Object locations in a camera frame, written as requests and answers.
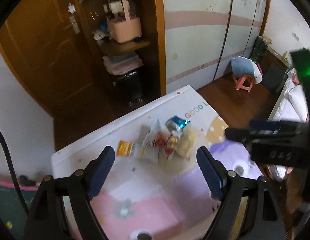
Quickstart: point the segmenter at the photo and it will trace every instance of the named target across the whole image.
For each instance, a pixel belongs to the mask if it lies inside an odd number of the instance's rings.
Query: blue cushion
[[[235,77],[241,77],[245,74],[255,76],[252,63],[245,57],[232,58],[231,65]]]

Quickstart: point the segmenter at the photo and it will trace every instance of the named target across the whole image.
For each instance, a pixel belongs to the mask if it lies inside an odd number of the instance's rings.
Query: door handle
[[[67,29],[73,27],[74,32],[75,32],[76,34],[80,33],[80,29],[79,29],[79,27],[78,27],[78,24],[77,24],[77,22],[76,22],[76,19],[75,19],[74,15],[71,15],[71,16],[70,16],[70,22],[71,22],[71,23],[68,24],[67,26],[65,26],[65,27],[63,28],[63,30],[67,30]]]

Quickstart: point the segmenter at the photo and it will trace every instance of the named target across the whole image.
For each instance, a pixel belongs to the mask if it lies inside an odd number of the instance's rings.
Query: pink stripe
[[[222,57],[220,61],[223,61],[223,60],[231,59],[231,58],[233,58],[233,57],[240,56],[240,55],[242,55],[244,52],[245,52],[245,50],[242,50],[242,51],[239,51],[239,52],[230,54],[230,55],[228,55],[228,56]],[[176,76],[170,77],[170,78],[168,78],[168,79],[166,80],[166,85],[169,84],[169,83],[171,83],[171,82],[174,82],[174,81],[176,81],[176,80],[179,80],[179,79],[181,79],[181,78],[183,78],[183,77],[185,77],[185,76],[188,76],[188,75],[190,75],[190,74],[192,74],[192,73],[195,73],[195,72],[197,72],[198,70],[207,68],[207,67],[209,67],[209,66],[211,66],[211,65],[214,65],[214,64],[217,64],[217,63],[218,63],[218,59],[215,59],[215,60],[212,60],[212,61],[210,61],[210,62],[208,62],[208,63],[205,63],[205,64],[203,64],[203,65],[200,65],[200,66],[198,66],[198,67],[195,67],[195,68],[192,68],[192,69],[190,69],[190,70],[184,71],[184,72],[182,72],[182,73],[180,73],[180,74],[177,74]]]
[[[9,188],[14,188],[14,184],[10,182],[4,182],[0,180],[0,186],[1,187],[9,187]],[[19,186],[21,190],[27,190],[27,191],[37,191],[38,186],[30,186],[30,187],[25,187],[25,186]]]
[[[205,11],[172,11],[165,13],[165,29],[199,25],[227,25],[228,14]],[[261,22],[232,15],[230,25],[260,27]]]

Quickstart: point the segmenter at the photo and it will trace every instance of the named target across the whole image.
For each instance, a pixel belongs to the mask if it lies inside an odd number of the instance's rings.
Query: plastic stool
[[[250,93],[250,90],[253,86],[253,82],[254,82],[254,77],[250,76],[250,75],[243,75],[241,76],[238,80],[237,78],[234,76],[233,74],[233,79],[234,79],[234,82],[236,84],[236,90],[240,90],[240,89],[245,89],[245,90],[248,90],[248,92]],[[249,87],[245,87],[243,84],[245,82],[245,80],[248,81],[248,83],[250,83],[250,86]]]

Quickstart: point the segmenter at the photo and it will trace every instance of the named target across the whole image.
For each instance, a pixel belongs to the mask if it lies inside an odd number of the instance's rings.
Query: orange stool
[[[248,90],[248,92],[250,92],[252,86],[253,86],[253,83],[254,83],[254,80],[255,78],[252,77],[251,75],[243,75],[241,76],[238,80],[236,79],[236,77],[234,76],[233,74],[233,79],[234,79],[234,82],[236,84],[236,90],[240,90],[240,89],[245,89],[245,90]],[[245,82],[245,80],[248,81],[248,83],[250,83],[250,86],[249,87],[245,87],[243,84]]]

